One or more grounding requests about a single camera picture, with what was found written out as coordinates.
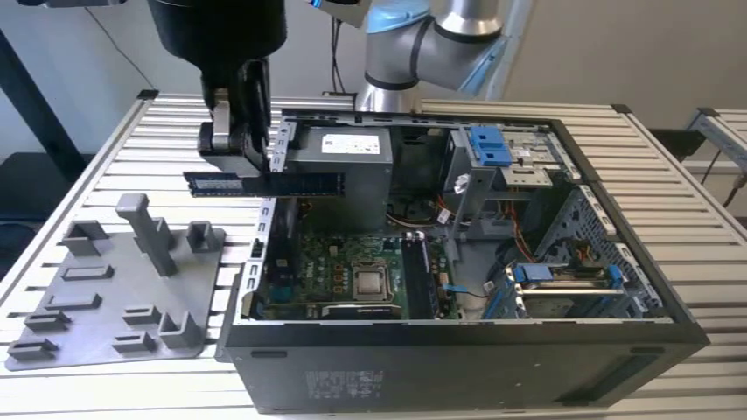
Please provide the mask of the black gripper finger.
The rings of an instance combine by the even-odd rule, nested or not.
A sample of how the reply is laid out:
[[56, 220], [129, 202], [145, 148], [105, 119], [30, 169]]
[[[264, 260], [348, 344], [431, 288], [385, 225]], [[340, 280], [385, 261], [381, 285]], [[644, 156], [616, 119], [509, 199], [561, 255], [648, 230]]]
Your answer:
[[269, 172], [269, 63], [250, 59], [237, 68], [200, 76], [209, 121], [200, 125], [197, 152], [221, 172], [260, 177]]

